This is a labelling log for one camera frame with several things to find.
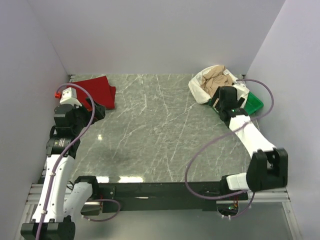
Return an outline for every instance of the gray marble surface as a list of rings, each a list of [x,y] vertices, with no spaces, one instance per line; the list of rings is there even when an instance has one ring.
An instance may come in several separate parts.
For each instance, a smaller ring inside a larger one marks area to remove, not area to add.
[[[98,75],[71,76],[71,82]],[[95,175],[99,182],[181,182],[187,163],[208,141],[230,130],[188,88],[191,74],[108,74],[116,86],[115,110],[81,139],[72,180]],[[245,172],[250,156],[229,136],[201,153],[189,181],[219,181]]]

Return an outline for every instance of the red connector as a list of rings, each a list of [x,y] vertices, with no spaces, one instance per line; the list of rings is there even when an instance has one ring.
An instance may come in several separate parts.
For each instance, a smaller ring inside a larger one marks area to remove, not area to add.
[[[55,92],[55,93],[54,93],[54,97],[55,97],[56,99],[60,99],[60,98],[61,98],[61,93],[60,93],[60,92]]]

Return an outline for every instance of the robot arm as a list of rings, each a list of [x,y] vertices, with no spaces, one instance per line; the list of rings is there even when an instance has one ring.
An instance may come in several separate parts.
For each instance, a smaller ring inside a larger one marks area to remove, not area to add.
[[[247,172],[223,176],[221,185],[227,190],[261,190],[282,188],[288,182],[288,154],[282,148],[270,143],[251,122],[243,108],[243,99],[237,99],[237,89],[233,86],[219,87],[210,105],[217,110],[220,119],[235,132],[246,150],[251,161]]]
[[[94,102],[95,123],[106,115],[106,108]],[[65,201],[66,186],[76,158],[80,140],[67,151],[57,167],[53,179],[53,187],[48,193],[50,177],[53,166],[58,161],[62,151],[80,134],[88,125],[92,112],[89,112],[77,99],[74,88],[67,88],[62,92],[60,105],[54,109],[55,125],[50,131],[50,139],[46,144],[46,175],[37,208],[32,216],[31,223],[24,223],[21,227],[21,235],[26,240],[34,240],[35,232],[43,215],[43,206],[46,196],[49,194],[49,203],[41,228],[41,239],[74,239],[75,224],[81,217],[81,209],[88,199],[98,199],[99,185],[94,176],[79,177],[73,187],[73,191]]]

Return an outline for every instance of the white fabric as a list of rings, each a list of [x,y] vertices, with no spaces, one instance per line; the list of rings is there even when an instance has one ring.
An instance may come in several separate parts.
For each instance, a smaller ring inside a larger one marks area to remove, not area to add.
[[[190,92],[192,93],[195,101],[198,104],[205,104],[211,99],[211,96],[201,88],[202,76],[204,74],[207,74],[216,66],[218,65],[207,67],[201,72],[198,72],[188,83]],[[238,80],[238,78],[235,77],[232,73],[230,73],[229,75],[234,82]],[[249,89],[246,87],[246,85],[240,82],[237,82],[237,84],[233,85],[233,87],[237,89],[237,99],[239,100],[240,98],[244,98],[244,102],[241,105],[241,108],[244,108],[248,99]]]

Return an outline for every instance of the cable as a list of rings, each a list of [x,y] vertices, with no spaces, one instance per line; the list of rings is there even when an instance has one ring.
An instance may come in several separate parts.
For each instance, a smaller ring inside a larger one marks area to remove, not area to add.
[[[78,89],[84,91],[84,93],[90,99],[91,106],[92,106],[92,113],[91,113],[91,118],[89,120],[88,125],[83,129],[83,131],[72,142],[69,143],[68,146],[66,146],[66,148],[61,152],[60,156],[58,157],[58,159],[56,160],[56,162],[55,162],[55,164],[54,164],[54,166],[52,168],[52,175],[50,176],[50,179],[49,179],[49,185],[48,185],[48,189],[47,189],[46,196],[45,196],[45,199],[44,199],[43,211],[42,211],[41,218],[40,218],[40,221],[39,221],[39,225],[38,225],[38,228],[37,228],[37,231],[36,231],[35,240],[40,240],[41,228],[42,228],[42,225],[43,225],[45,217],[46,217],[46,212],[47,212],[47,208],[48,208],[48,204],[49,204],[49,200],[50,200],[51,190],[52,190],[52,187],[53,187],[54,177],[56,175],[56,170],[58,168],[58,165],[59,165],[61,159],[66,154],[66,152],[71,148],[71,146],[73,144],[75,144],[75,142],[78,141],[85,134],[85,132],[89,129],[90,125],[92,124],[92,122],[94,120],[95,112],[96,112],[95,102],[94,102],[92,96],[90,95],[90,93],[87,90],[85,90],[81,86],[78,86],[78,85],[76,85],[74,83],[64,83],[64,84],[61,84],[58,87],[58,89],[56,90],[56,94],[58,93],[58,91],[61,88],[65,87],[65,86],[72,86],[72,87],[75,87],[75,88],[78,88]]]
[[[251,204],[252,204],[252,202],[253,202],[253,200],[254,200],[254,198],[255,198],[255,194],[256,194],[255,192],[252,193],[252,197],[251,197],[249,203],[247,204],[247,206],[246,206],[240,213],[238,213],[237,215],[234,215],[234,216],[230,216],[230,217],[229,217],[229,216],[222,215],[222,218],[235,219],[235,218],[241,216],[242,214],[244,214],[244,213],[250,208],[250,206],[251,206]]]
[[[121,210],[121,204],[120,202],[118,202],[117,200],[114,200],[114,199],[97,199],[97,200],[92,200],[90,202],[112,202],[112,203],[115,203],[118,205],[118,209],[116,211],[115,214],[113,214],[111,217],[108,217],[106,219],[92,219],[92,218],[89,218],[87,216],[83,216],[84,219],[87,219],[88,221],[91,221],[91,222],[97,222],[97,223],[100,223],[100,222],[106,222],[108,220],[111,220],[113,219],[115,216],[118,215],[118,213],[120,212]]]
[[[72,182],[72,181],[68,181],[68,183],[70,183],[71,185],[72,185],[72,188],[71,187],[69,187],[68,185],[66,186],[66,188],[67,189],[70,189],[71,190],[71,192],[72,192],[72,190],[74,189],[74,187],[75,187],[75,184]]]
[[[275,104],[275,100],[274,100],[274,95],[272,94],[271,90],[269,89],[269,87],[267,85],[265,85],[263,82],[261,81],[258,81],[258,80],[255,80],[255,79],[238,79],[238,81],[246,81],[246,82],[255,82],[255,83],[258,83],[262,86],[264,86],[264,88],[269,92],[270,94],[270,97],[271,97],[271,106],[269,108],[269,110],[262,114],[261,116],[257,116],[257,117],[254,117],[253,119],[251,119],[249,122],[246,122],[245,124],[243,124],[241,127],[237,128],[236,130],[234,131],[231,131],[231,132],[228,132],[222,136],[219,136],[213,140],[211,140],[210,142],[208,142],[207,144],[205,144],[190,160],[190,162],[188,163],[188,165],[186,166],[186,170],[185,170],[185,173],[184,173],[184,183],[185,183],[185,186],[186,188],[190,191],[190,193],[192,193],[193,195],[195,195],[196,197],[198,198],[201,198],[201,199],[206,199],[206,200],[221,200],[221,199],[225,199],[225,198],[228,198],[228,197],[232,197],[232,196],[236,196],[236,195],[239,195],[239,194],[243,194],[245,193],[246,191],[244,190],[241,190],[241,191],[236,191],[234,193],[230,193],[230,194],[226,194],[226,195],[221,195],[221,196],[204,196],[204,195],[201,195],[201,194],[198,194],[197,192],[193,191],[191,189],[191,187],[189,186],[188,184],[188,172],[190,170],[190,167],[191,165],[193,164],[193,162],[196,160],[196,158],[200,155],[200,153],[202,153],[207,147],[211,146],[212,144],[218,142],[219,140],[221,139],[224,139],[225,137],[227,136],[231,136],[233,135],[234,133],[240,131],[241,129],[243,129],[246,125],[248,125],[250,122],[254,121],[254,120],[258,120],[258,119],[261,119],[261,118],[264,118],[265,116],[267,116],[271,111],[272,109],[274,108],[274,104]]]

